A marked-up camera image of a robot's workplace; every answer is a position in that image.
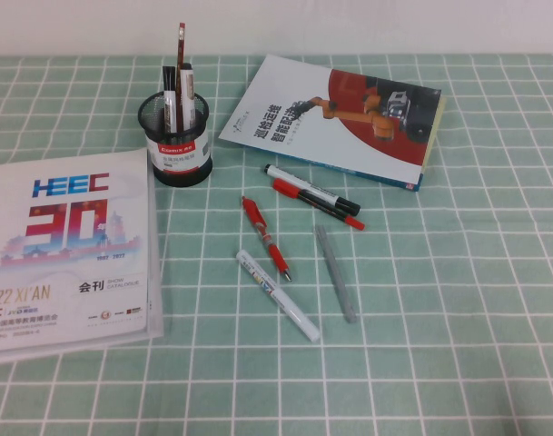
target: pencil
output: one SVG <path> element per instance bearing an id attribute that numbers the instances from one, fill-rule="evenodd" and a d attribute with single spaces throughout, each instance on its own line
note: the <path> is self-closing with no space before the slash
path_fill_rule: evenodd
<path id="1" fill-rule="evenodd" d="M 179 23 L 179 41 L 177 43 L 177 77 L 175 79 L 175 100 L 177 101 L 177 132 L 183 131 L 183 109 L 182 109 L 182 83 L 180 71 L 183 68 L 183 51 L 185 48 L 185 23 Z"/>

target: black mesh pen holder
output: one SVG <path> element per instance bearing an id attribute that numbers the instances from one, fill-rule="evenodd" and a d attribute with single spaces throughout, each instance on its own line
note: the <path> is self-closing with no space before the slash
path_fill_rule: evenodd
<path id="1" fill-rule="evenodd" d="M 205 180 L 213 168 L 207 132 L 210 109 L 195 95 L 195 126 L 177 134 L 165 132 L 163 92 L 147 98 L 139 107 L 139 124 L 147 137 L 153 173 L 162 183 L 193 186 Z"/>

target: book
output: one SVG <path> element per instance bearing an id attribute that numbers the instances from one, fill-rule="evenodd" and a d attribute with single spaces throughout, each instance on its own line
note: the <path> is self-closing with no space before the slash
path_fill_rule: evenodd
<path id="1" fill-rule="evenodd" d="M 220 138 L 418 191 L 441 91 L 268 55 Z"/>
<path id="2" fill-rule="evenodd" d="M 163 335 L 145 149 L 0 165 L 0 362 Z"/>

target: red marker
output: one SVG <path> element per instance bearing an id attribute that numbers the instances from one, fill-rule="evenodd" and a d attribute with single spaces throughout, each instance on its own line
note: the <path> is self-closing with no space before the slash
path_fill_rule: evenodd
<path id="1" fill-rule="evenodd" d="M 288 182 L 283 181 L 282 179 L 274 179 L 274 184 L 272 187 L 279 193 L 283 193 L 287 197 L 298 198 L 299 200 L 304 201 L 306 204 L 310 204 L 312 207 L 327 213 L 330 216 L 335 217 L 337 220 L 343 221 L 344 223 L 354 227 L 357 230 L 364 230 L 365 224 L 360 221 L 355 220 L 348 213 L 330 206 L 328 203 L 309 193 L 304 189 L 297 188 L 296 186 L 291 185 Z"/>
<path id="2" fill-rule="evenodd" d="M 266 222 L 262 218 L 262 215 L 258 210 L 258 206 L 253 200 L 250 200 L 249 198 L 246 198 L 246 197 L 242 197 L 242 206 L 243 206 L 243 210 L 246 211 L 248 218 L 250 218 L 250 222 L 260 234 L 260 237 L 262 238 L 262 242 L 264 243 L 264 246 L 268 250 L 268 253 L 270 254 L 271 258 L 274 260 L 274 263 L 276 263 L 276 266 L 278 267 L 278 271 L 280 271 L 280 273 L 284 277 L 286 277 L 286 280 L 291 282 L 292 281 L 291 272 L 288 269 L 288 265 L 284 261 L 284 258 L 282 257 L 280 250 L 278 250 L 278 247 L 272 240 L 272 237 L 266 231 L 266 227 L 268 227 L 268 224 L 266 224 Z"/>

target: wall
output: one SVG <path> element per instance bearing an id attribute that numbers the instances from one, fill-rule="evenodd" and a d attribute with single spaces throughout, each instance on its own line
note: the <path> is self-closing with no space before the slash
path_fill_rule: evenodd
<path id="1" fill-rule="evenodd" d="M 553 0 L 4 0 L 0 55 L 553 52 Z"/>

